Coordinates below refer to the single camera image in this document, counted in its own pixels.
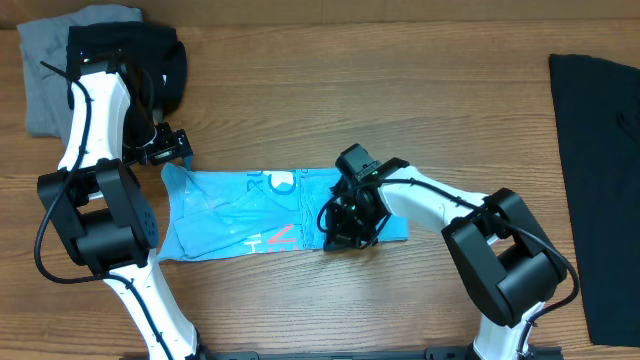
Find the black cable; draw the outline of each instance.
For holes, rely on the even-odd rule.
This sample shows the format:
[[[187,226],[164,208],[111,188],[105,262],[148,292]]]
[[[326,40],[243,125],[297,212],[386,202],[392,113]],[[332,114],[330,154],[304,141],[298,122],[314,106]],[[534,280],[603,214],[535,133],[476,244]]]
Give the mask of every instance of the black cable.
[[[36,267],[38,268],[42,276],[58,284],[79,284],[79,283],[85,283],[85,282],[96,281],[96,280],[104,280],[104,279],[116,280],[123,283],[125,285],[125,288],[131,291],[133,296],[138,301],[138,305],[140,306],[140,309],[142,309],[142,312],[144,313],[144,317],[147,319],[147,322],[149,323],[149,327],[151,328],[151,331],[153,332],[153,335],[155,336],[156,341],[160,343],[160,346],[164,350],[165,355],[167,356],[167,359],[173,360],[173,357],[171,356],[171,352],[169,351],[169,347],[167,346],[166,342],[162,338],[162,334],[158,331],[158,328],[156,327],[153,321],[153,318],[151,318],[151,314],[149,313],[149,309],[147,308],[147,305],[144,303],[142,296],[140,296],[140,293],[138,293],[138,290],[135,288],[135,286],[133,286],[133,283],[131,281],[123,277],[112,275],[112,274],[101,274],[101,275],[84,276],[84,277],[73,278],[73,279],[63,279],[47,271],[47,269],[44,267],[44,264],[42,263],[42,256],[40,252],[42,249],[42,239],[44,237],[45,230],[47,229],[47,224],[51,220],[51,216],[55,211],[56,207],[58,206],[60,199],[69,188],[69,184],[73,179],[73,175],[76,173],[78,168],[80,168],[80,165],[82,164],[82,159],[84,158],[84,155],[87,150],[89,129],[91,127],[91,97],[87,89],[84,87],[84,85],[82,85],[80,81],[69,79],[69,76],[64,71],[56,67],[53,67],[44,61],[41,61],[40,64],[42,64],[47,69],[55,72],[56,74],[62,76],[63,78],[67,79],[67,81],[73,82],[78,86],[78,88],[80,88],[80,90],[82,90],[82,93],[84,94],[85,102],[87,104],[87,111],[86,111],[87,116],[84,123],[84,130],[82,132],[82,140],[80,141],[80,146],[78,147],[78,157],[76,158],[76,161],[73,164],[73,167],[71,167],[71,170],[69,170],[69,172],[67,173],[67,176],[62,183],[62,188],[60,189],[56,197],[53,199],[51,206],[49,206],[49,208],[47,209],[47,212],[45,213],[44,217],[42,218],[42,222],[40,223],[40,228],[38,229],[38,234],[36,236],[36,242],[33,250],[33,256],[36,263]]]
[[[524,326],[523,332],[520,335],[520,340],[518,342],[518,348],[517,348],[517,353],[518,353],[518,358],[519,359],[525,359],[527,354],[523,354],[523,349],[524,349],[524,343],[527,339],[527,336],[529,334],[529,331],[531,330],[531,326],[533,326],[533,324],[535,323],[535,321],[537,319],[539,319],[541,316],[546,315],[554,310],[557,310],[567,304],[569,304],[570,302],[572,302],[580,293],[580,282],[578,279],[578,273],[576,272],[576,269],[573,267],[573,265],[571,265],[571,263],[569,262],[569,260],[567,260],[567,258],[565,258],[562,254],[560,254],[560,252],[558,252],[558,250],[556,250],[555,248],[553,248],[553,246],[547,244],[546,241],[540,239],[539,237],[537,237],[536,235],[530,233],[529,231],[522,229],[519,226],[513,225],[511,224],[509,221],[501,218],[500,216],[490,213],[487,210],[476,206],[474,204],[469,203],[468,201],[463,200],[460,197],[451,195],[450,193],[448,193],[445,190],[440,189],[439,187],[423,182],[423,181],[419,181],[419,180],[415,180],[415,179],[385,179],[385,180],[378,180],[378,181],[371,181],[368,183],[364,183],[364,184],[360,184],[357,186],[354,186],[352,188],[349,189],[349,191],[354,192],[356,190],[360,190],[360,189],[364,189],[364,188],[372,188],[372,189],[376,189],[384,184],[408,184],[408,185],[417,185],[417,186],[421,186],[423,188],[429,189],[439,195],[442,195],[443,197],[455,202],[458,205],[464,206],[468,209],[471,210],[476,210],[480,213],[482,213],[485,216],[491,216],[494,220],[498,221],[500,223],[500,225],[504,226],[505,228],[511,230],[512,232],[518,232],[523,236],[528,237],[529,239],[535,241],[538,245],[542,246],[547,252],[549,252],[550,255],[555,256],[557,259],[559,259],[562,264],[567,268],[567,270],[569,271],[569,274],[571,275],[571,280],[573,281],[573,289],[571,290],[571,293],[564,299],[549,305],[547,307],[545,307],[544,309],[536,312],[535,314],[533,314],[529,319],[526,320],[526,324]],[[327,201],[321,208],[320,208],[320,212],[318,213],[318,217],[317,217],[317,221],[316,221],[316,225],[318,226],[318,229],[323,232],[323,233],[327,233],[328,229],[325,229],[322,227],[322,215],[324,214],[324,212],[327,211],[327,208],[336,200],[338,200],[339,198],[350,198],[352,197],[352,194],[349,192],[343,192],[340,194],[335,194],[333,197],[331,197],[331,199],[329,199],[329,201]]]
[[[44,61],[41,61],[40,64],[42,64],[47,69],[55,72],[56,74],[64,77],[68,81],[72,81],[69,79],[69,76],[64,71],[54,66],[51,66]],[[59,278],[51,274],[49,271],[47,271],[47,269],[42,264],[42,257],[40,254],[40,250],[42,248],[42,238],[44,237],[45,230],[47,230],[47,225],[49,224],[49,220],[51,220],[51,216],[53,215],[53,212],[58,206],[60,199],[62,199],[62,196],[69,188],[69,184],[73,179],[73,175],[76,173],[78,168],[80,168],[80,165],[82,164],[82,159],[84,158],[84,154],[86,153],[86,149],[87,149],[87,140],[89,138],[89,129],[91,127],[91,97],[89,96],[89,92],[87,91],[87,88],[85,88],[80,81],[73,80],[72,82],[76,84],[78,88],[80,88],[80,90],[82,90],[82,93],[84,94],[85,102],[87,103],[87,111],[86,111],[87,116],[85,119],[84,130],[82,132],[82,140],[80,141],[80,146],[78,147],[78,157],[76,158],[76,162],[71,167],[71,170],[69,170],[67,177],[64,179],[62,183],[62,188],[60,189],[56,197],[53,199],[51,206],[49,206],[49,208],[47,209],[47,212],[44,214],[44,217],[42,218],[42,222],[40,223],[40,228],[38,229],[38,234],[36,235],[36,242],[33,249],[33,256],[36,262],[36,267],[38,268],[42,276],[58,284],[79,284],[79,283],[85,283],[89,281],[102,280],[102,277],[99,275],[84,276],[84,277],[73,278],[73,279]]]
[[[136,298],[136,300],[138,300],[138,304],[140,305],[140,308],[144,313],[144,317],[147,319],[147,322],[149,323],[149,327],[153,332],[153,336],[156,338],[156,341],[160,343],[160,346],[162,346],[162,350],[164,350],[164,353],[167,356],[167,360],[173,360],[173,357],[171,356],[171,352],[169,351],[169,347],[167,346],[167,343],[162,338],[162,334],[160,333],[160,331],[158,331],[156,324],[153,322],[153,319],[151,318],[151,313],[149,313],[149,309],[145,305],[144,300],[142,299],[142,296],[140,296],[138,289],[136,289],[135,286],[133,286],[133,283],[123,277],[120,277],[118,275],[113,275],[113,274],[107,274],[105,275],[104,278],[108,280],[120,281],[121,283],[124,284],[125,289],[131,291],[131,293]]]
[[[361,250],[367,248],[370,245],[378,243],[378,236],[380,236],[382,229],[384,229],[384,227],[387,225],[387,222],[389,221],[389,219],[391,219],[391,215],[387,215],[384,217],[384,219],[382,219],[382,222],[380,222],[380,226],[378,226],[378,229],[376,229],[376,232],[373,234],[373,236],[371,236],[369,241],[367,241],[366,244],[360,246]]]

